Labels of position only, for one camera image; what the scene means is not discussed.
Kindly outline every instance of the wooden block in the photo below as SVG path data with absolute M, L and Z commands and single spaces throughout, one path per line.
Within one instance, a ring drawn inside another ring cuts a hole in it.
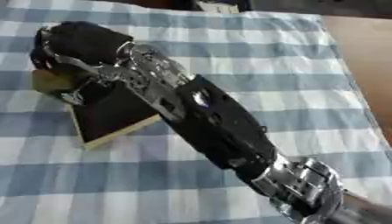
M 94 105 L 68 106 L 68 109 L 82 145 L 88 150 L 160 119 L 154 109 L 121 83 Z

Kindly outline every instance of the blue and white checkered cloth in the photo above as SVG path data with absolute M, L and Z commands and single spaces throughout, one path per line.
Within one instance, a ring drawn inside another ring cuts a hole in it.
M 84 151 L 64 105 L 34 92 L 28 52 L 42 25 L 87 20 L 148 42 L 228 91 L 290 157 L 392 204 L 390 148 L 321 18 L 11 0 L 0 10 L 0 222 L 289 223 L 163 122 Z

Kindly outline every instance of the chrome metal part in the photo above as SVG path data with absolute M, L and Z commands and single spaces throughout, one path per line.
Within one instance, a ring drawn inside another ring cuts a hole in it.
M 296 223 L 323 223 L 342 201 L 338 174 L 312 158 L 291 162 L 278 153 L 274 164 L 252 183 Z

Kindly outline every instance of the robotic forearm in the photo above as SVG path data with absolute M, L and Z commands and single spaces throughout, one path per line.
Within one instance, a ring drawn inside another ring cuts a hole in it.
M 157 49 L 135 44 L 132 37 L 67 22 L 38 31 L 31 60 L 40 69 L 66 64 L 88 71 L 87 82 L 104 88 L 122 82 L 196 151 L 221 169 L 235 171 L 295 223 L 388 223 L 387 208 L 378 209 L 344 190 L 332 168 L 308 157 L 290 161 L 266 137 L 266 127 L 238 102 Z M 88 103 L 85 86 L 69 102 Z

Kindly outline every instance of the table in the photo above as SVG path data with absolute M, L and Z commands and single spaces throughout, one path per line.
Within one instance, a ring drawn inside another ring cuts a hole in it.
M 325 23 L 392 144 L 392 20 L 327 16 Z

